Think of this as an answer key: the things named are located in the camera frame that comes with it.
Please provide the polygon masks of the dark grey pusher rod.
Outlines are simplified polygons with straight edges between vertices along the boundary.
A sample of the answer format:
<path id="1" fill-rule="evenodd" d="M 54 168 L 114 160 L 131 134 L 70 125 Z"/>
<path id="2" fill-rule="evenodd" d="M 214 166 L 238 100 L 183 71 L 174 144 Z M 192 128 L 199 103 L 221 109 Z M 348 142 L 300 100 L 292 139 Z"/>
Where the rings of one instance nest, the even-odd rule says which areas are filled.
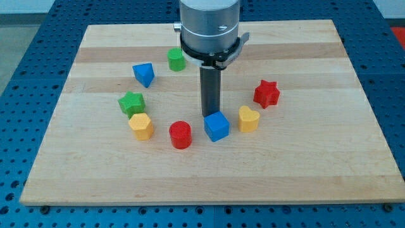
<path id="1" fill-rule="evenodd" d="M 221 72 L 200 68 L 201 109 L 206 117 L 220 110 Z"/>

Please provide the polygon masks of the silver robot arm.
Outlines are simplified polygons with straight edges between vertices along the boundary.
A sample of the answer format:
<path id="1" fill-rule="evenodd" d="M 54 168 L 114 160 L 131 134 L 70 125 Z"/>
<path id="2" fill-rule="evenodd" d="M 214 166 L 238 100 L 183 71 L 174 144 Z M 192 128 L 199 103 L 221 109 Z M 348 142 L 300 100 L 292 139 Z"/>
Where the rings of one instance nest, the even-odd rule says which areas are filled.
<path id="1" fill-rule="evenodd" d="M 199 67 L 202 116 L 220 110 L 221 72 L 234 62 L 249 40 L 239 35 L 239 0 L 179 0 L 184 56 Z"/>

